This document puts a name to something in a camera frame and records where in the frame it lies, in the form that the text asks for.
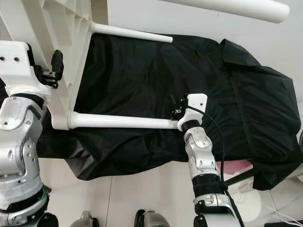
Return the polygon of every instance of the black cable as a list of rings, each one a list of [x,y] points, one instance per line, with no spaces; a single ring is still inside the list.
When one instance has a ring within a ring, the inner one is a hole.
[[[224,184],[224,159],[225,159],[225,144],[224,144],[224,137],[223,137],[223,133],[219,127],[219,125],[216,123],[216,121],[208,114],[206,114],[205,112],[203,112],[202,110],[198,110],[194,107],[191,107],[191,106],[187,106],[187,108],[189,109],[192,109],[194,111],[197,111],[201,114],[203,114],[203,116],[206,116],[208,119],[210,119],[212,121],[212,123],[214,123],[214,125],[216,126],[217,130],[219,131],[219,134],[220,134],[220,138],[221,138],[221,142],[222,142],[222,156],[221,156],[221,171],[220,171],[220,175],[221,175],[221,184],[222,186],[224,187],[224,191],[226,193],[226,195],[229,197],[230,201],[231,201],[231,204],[232,204],[232,208],[234,209],[235,213],[236,213],[236,216],[240,222],[240,225],[241,227],[245,227],[244,224],[243,224],[243,221],[242,221],[242,218],[241,218],[241,215],[238,211],[238,208],[235,204],[235,202],[233,201],[231,195],[229,194],[228,192],[228,187],[225,186]]]

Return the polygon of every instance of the white rod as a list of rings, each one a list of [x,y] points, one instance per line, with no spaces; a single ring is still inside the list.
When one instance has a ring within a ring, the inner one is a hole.
[[[71,112],[68,116],[69,129],[89,128],[143,128],[178,129],[177,121],[157,118],[124,117]]]
[[[162,0],[203,9],[216,10],[273,23],[289,14],[289,7],[272,0]]]
[[[173,40],[172,37],[170,37],[170,36],[157,35],[157,34],[152,34],[152,33],[147,33],[147,32],[139,32],[139,31],[134,31],[134,30],[125,29],[125,28],[97,24],[95,22],[91,22],[90,27],[91,27],[91,30],[93,33],[117,35],[117,36],[159,41],[159,42],[165,42],[165,43],[172,43],[172,40]]]

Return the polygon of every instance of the wrinkled fabric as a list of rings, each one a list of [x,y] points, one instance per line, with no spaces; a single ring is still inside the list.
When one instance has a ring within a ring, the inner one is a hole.
[[[261,66],[228,40],[219,44],[201,37],[173,37],[174,42],[167,44],[94,34],[74,110],[170,119],[171,95],[180,100],[185,93],[205,93],[206,112],[224,135],[225,160],[250,161],[259,172],[254,188],[273,188],[303,161],[296,139],[301,123],[292,80]],[[183,135],[177,130],[58,131],[51,127],[49,113],[43,123],[38,155],[65,158],[82,180],[187,161]],[[213,142],[215,159],[220,160],[216,127],[207,118],[203,127]]]

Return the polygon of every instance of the pink object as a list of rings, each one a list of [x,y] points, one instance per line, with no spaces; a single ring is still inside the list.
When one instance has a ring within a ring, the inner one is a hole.
[[[221,162],[216,162],[218,169],[221,170]],[[251,166],[251,163],[246,160],[224,161],[224,173],[233,175],[235,172],[241,172],[242,169]]]

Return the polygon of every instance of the white wall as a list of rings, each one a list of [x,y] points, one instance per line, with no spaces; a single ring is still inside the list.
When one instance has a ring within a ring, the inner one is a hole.
[[[303,0],[278,0],[289,5],[281,24],[160,0],[108,0],[112,26],[167,34],[197,35],[220,42],[226,38],[245,47],[262,65],[294,79],[303,101]]]

